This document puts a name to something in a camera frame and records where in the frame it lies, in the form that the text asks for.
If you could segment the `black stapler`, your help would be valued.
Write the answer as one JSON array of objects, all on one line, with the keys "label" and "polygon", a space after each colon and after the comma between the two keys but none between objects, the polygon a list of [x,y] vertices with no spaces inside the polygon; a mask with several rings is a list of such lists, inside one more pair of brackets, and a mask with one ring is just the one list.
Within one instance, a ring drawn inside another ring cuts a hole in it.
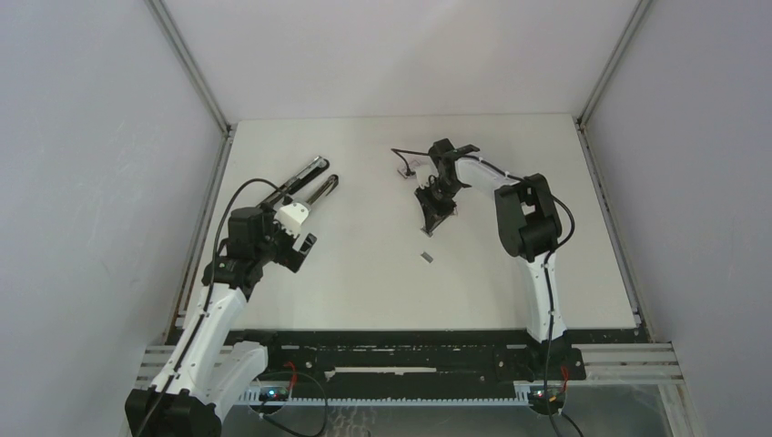
[{"label": "black stapler", "polygon": [[307,186],[314,178],[325,172],[329,167],[330,162],[326,158],[316,156],[297,174],[287,179],[273,193],[264,198],[261,201],[261,204],[274,206],[280,201],[283,201],[286,197],[293,196]]}]

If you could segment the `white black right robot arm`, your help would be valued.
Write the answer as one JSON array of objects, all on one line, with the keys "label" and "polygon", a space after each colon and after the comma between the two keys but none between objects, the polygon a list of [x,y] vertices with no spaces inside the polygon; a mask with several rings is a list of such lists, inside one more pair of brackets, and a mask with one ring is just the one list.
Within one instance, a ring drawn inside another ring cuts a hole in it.
[{"label": "white black right robot arm", "polygon": [[455,196],[463,188],[475,188],[494,204],[497,232],[503,250],[521,270],[528,308],[526,331],[538,343],[525,358],[527,370],[548,379],[559,371],[563,358],[546,343],[566,331],[554,292],[555,252],[563,227],[556,199],[542,174],[514,176],[477,155],[474,145],[454,147],[441,139],[426,153],[434,170],[419,170],[415,190],[422,210],[422,231],[431,235],[456,210]]}]

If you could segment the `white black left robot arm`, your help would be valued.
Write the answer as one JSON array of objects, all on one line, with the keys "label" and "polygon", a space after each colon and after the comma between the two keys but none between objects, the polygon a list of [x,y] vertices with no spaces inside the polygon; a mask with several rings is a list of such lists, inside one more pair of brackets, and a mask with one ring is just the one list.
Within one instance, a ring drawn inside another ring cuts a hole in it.
[{"label": "white black left robot arm", "polygon": [[192,319],[161,371],[125,403],[134,436],[219,436],[239,396],[257,376],[278,377],[283,353],[257,341],[237,343],[221,365],[216,361],[239,314],[270,263],[299,271],[316,242],[301,227],[309,204],[290,202],[237,208],[219,227],[227,232],[205,267]]}]

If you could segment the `red white staple box sleeve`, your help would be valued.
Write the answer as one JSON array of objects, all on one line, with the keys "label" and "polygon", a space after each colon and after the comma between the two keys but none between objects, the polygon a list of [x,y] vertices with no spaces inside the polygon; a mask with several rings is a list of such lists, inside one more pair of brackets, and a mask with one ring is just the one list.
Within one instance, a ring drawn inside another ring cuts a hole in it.
[{"label": "red white staple box sleeve", "polygon": [[398,173],[405,179],[413,178],[415,175],[414,171],[408,167],[399,168]]}]

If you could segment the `aluminium frame rail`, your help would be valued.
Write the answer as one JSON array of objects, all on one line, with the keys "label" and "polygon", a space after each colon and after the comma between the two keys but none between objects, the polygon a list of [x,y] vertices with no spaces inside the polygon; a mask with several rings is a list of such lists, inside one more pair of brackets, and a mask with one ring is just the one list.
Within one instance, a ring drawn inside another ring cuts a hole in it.
[{"label": "aluminium frame rail", "polygon": [[684,376],[666,344],[585,344],[549,371],[530,370],[525,349],[515,345],[412,345],[372,347],[284,346],[271,358],[287,377],[287,359],[311,374],[301,377],[291,399],[350,404],[525,404],[548,386],[562,388],[681,385]]}]

